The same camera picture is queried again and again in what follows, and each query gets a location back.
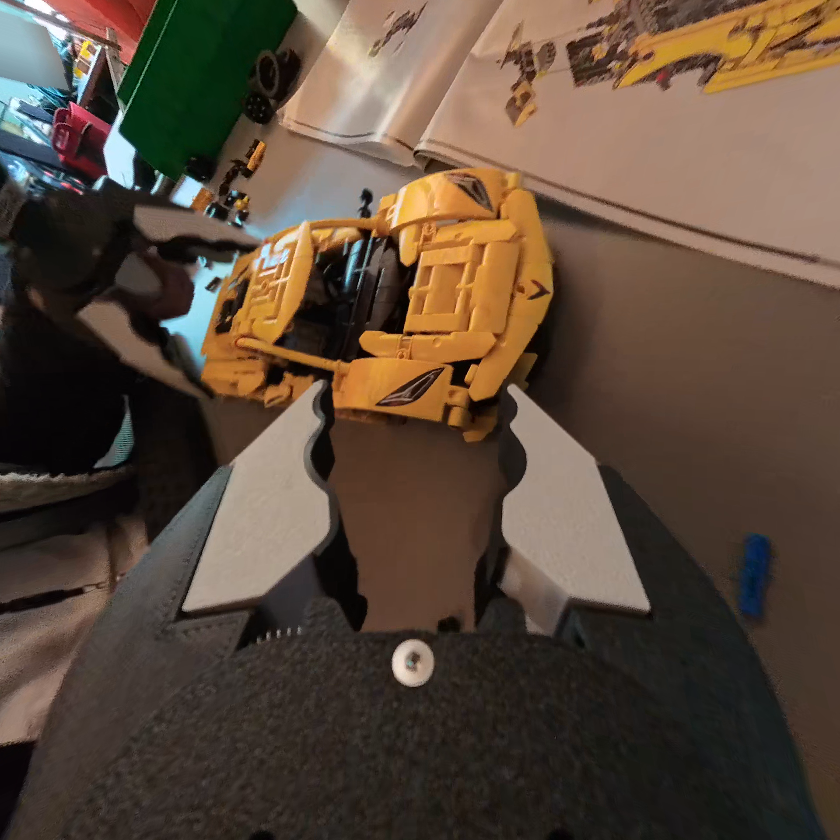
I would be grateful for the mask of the beige trousers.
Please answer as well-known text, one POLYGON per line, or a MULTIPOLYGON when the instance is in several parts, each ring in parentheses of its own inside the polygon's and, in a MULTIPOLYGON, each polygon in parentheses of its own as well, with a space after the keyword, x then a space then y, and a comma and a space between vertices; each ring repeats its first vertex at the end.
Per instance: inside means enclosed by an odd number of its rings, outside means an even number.
POLYGON ((1 744, 35 742, 77 651, 148 548, 136 515, 1 552, 1 744))

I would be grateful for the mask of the green plastic bin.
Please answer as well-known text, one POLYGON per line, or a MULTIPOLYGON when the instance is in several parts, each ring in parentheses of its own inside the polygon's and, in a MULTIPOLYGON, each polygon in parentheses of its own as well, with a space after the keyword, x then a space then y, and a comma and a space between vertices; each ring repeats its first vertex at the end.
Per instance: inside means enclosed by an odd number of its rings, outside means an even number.
POLYGON ((250 71, 297 15, 292 1, 156 2, 118 90, 123 138, 173 181, 192 159, 214 167, 250 71))

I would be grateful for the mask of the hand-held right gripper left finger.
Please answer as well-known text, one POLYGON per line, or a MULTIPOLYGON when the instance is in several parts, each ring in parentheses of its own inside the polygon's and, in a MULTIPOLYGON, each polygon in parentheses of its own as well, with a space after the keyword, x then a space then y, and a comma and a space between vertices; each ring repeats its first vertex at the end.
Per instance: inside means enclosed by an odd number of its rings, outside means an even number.
POLYGON ((291 631, 326 597, 362 629, 368 602, 329 484, 333 423, 331 386, 317 381, 234 459, 185 616, 246 610, 265 628, 291 631))

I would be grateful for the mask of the pile of small black yellow pieces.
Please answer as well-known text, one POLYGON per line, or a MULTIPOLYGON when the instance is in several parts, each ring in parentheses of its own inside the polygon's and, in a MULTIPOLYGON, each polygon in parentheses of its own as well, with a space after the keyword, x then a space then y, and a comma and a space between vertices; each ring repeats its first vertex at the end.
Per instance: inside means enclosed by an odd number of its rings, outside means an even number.
POLYGON ((216 192, 211 193, 204 186, 201 187, 189 207, 204 216, 243 228, 250 216, 250 198, 236 185, 239 181, 250 180, 257 173, 265 158, 266 148, 264 141, 254 140, 244 157, 231 159, 216 192))

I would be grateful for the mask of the yellow brick car model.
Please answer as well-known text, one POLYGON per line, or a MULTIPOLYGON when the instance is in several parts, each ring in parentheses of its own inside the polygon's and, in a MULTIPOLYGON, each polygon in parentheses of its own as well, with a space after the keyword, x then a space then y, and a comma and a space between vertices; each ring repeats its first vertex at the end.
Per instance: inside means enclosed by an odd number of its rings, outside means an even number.
POLYGON ((336 413, 445 424, 479 442, 527 387, 553 257, 518 173, 440 171, 354 218, 304 220, 238 257, 203 342, 210 393, 287 408, 325 382, 336 413))

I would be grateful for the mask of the person's left hand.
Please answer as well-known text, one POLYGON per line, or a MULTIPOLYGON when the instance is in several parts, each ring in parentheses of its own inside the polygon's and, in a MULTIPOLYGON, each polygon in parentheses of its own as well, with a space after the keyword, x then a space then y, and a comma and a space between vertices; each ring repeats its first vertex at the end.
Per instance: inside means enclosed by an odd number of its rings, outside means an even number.
POLYGON ((185 267, 168 261, 154 262, 152 267, 161 289, 150 305, 150 316, 158 322, 178 319, 191 309, 194 299, 194 284, 185 267))

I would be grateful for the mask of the grey desk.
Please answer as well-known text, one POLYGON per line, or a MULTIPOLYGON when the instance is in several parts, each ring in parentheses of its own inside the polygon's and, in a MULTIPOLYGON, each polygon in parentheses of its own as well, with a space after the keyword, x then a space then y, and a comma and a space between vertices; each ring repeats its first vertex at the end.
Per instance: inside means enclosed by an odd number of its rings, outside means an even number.
MULTIPOLYGON (((616 469, 737 607, 741 545, 773 562, 744 621, 838 838, 838 291, 540 200, 560 287, 531 398, 616 469)), ((332 429, 364 630, 473 626, 497 442, 439 424, 332 429)))

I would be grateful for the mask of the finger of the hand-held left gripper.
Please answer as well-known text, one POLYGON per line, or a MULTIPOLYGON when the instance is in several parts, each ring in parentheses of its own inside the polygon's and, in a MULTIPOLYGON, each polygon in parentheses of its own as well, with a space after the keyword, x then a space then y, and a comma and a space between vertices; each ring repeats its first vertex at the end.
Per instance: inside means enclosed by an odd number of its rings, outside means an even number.
POLYGON ((138 205, 133 226, 157 256, 172 263, 228 263, 261 245, 239 227, 175 205, 138 205))
POLYGON ((181 335, 132 320, 120 303, 90 303, 76 319, 126 366, 199 401, 211 398, 181 335))

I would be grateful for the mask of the red plastic bin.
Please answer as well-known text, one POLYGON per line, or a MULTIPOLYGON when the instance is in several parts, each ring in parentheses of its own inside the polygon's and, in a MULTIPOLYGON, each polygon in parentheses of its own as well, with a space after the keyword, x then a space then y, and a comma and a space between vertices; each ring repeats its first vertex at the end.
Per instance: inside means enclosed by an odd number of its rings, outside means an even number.
POLYGON ((98 35, 117 34, 121 60, 129 64, 154 10, 155 1, 47 1, 56 12, 98 35))

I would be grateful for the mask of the open instruction booklet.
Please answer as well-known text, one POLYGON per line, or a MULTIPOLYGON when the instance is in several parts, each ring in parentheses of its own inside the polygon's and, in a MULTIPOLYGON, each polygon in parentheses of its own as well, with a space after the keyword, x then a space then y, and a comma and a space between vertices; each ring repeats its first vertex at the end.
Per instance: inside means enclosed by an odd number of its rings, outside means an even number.
POLYGON ((284 128, 838 288, 838 2, 348 2, 284 128))

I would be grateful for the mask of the black fleece-lined jacket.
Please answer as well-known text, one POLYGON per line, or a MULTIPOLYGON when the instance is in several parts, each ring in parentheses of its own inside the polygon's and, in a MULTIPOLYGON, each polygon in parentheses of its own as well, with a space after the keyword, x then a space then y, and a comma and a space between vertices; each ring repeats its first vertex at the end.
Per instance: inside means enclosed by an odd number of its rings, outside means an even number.
POLYGON ((91 497, 103 490, 129 486, 135 479, 133 419, 123 399, 122 422, 108 451, 88 471, 48 472, 35 466, 2 464, 1 513, 20 515, 91 497))

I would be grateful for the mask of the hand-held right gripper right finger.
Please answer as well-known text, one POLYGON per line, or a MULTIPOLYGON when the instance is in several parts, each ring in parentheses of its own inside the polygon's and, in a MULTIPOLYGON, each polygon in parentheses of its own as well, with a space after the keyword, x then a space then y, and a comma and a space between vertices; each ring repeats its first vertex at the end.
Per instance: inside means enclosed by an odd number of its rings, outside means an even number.
POLYGON ((476 567, 476 624, 502 596, 547 637, 576 607, 649 616, 595 457, 517 385, 500 397, 499 430, 503 488, 476 567))

